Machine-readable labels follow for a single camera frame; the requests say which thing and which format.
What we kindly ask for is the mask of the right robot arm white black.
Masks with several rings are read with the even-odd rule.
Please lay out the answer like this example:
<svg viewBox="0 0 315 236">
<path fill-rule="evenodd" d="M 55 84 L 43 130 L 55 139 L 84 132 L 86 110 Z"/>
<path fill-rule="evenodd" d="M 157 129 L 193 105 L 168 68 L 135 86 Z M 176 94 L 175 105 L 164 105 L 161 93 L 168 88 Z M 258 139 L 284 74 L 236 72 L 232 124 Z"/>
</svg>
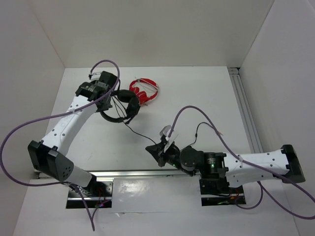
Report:
<svg viewBox="0 0 315 236">
<path fill-rule="evenodd" d="M 236 155 L 204 152 L 192 146 L 180 150 L 175 144 L 165 149 L 163 143 L 147 146 L 145 150 L 160 167 L 169 164 L 191 177 L 199 174 L 221 193 L 247 183 L 276 178 L 283 183 L 306 180 L 292 145 L 283 145 L 272 152 Z"/>
</svg>

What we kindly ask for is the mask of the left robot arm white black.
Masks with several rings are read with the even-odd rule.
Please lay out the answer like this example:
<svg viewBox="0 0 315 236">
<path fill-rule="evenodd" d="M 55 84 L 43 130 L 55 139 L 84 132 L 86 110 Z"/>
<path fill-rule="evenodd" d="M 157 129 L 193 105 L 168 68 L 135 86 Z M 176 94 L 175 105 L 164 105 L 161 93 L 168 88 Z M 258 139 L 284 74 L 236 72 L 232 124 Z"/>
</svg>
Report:
<svg viewBox="0 0 315 236">
<path fill-rule="evenodd" d="M 78 186 L 86 196 L 106 195 L 107 186 L 97 181 L 96 176 L 75 166 L 67 158 L 71 143 L 88 118 L 100 111 L 108 110 L 110 94 L 117 83 L 117 76 L 103 71 L 98 79 L 82 83 L 75 93 L 67 115 L 41 141 L 31 141 L 28 152 L 34 168 L 61 183 Z"/>
</svg>

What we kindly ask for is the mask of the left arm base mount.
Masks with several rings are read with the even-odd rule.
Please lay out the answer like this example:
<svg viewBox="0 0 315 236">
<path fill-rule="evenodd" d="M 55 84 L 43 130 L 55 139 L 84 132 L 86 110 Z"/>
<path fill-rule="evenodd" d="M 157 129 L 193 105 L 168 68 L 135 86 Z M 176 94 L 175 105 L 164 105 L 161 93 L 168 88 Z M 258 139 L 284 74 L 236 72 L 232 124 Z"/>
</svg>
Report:
<svg viewBox="0 0 315 236">
<path fill-rule="evenodd" d="M 79 188 L 82 196 L 84 197 L 88 208 L 95 208 L 100 205 L 100 208 L 111 208 L 112 207 L 112 193 L 114 187 L 113 178 L 103 178 L 103 184 L 106 189 L 101 192 L 100 190 L 95 193 L 89 193 L 86 190 Z M 78 192 L 73 187 L 69 187 L 68 196 L 66 200 L 66 209 L 82 209 L 85 208 L 83 200 Z"/>
</svg>

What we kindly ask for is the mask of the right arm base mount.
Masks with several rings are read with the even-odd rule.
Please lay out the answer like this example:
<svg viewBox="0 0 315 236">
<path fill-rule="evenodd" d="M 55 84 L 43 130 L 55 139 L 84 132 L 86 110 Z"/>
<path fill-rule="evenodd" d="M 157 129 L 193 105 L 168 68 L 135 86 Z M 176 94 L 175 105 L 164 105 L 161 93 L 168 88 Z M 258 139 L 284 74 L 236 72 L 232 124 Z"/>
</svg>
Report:
<svg viewBox="0 0 315 236">
<path fill-rule="evenodd" d="M 246 198 L 242 186 L 238 188 L 230 188 L 223 181 L 209 181 L 200 179 L 201 205 L 205 206 L 226 206 L 238 204 L 245 205 Z"/>
</svg>

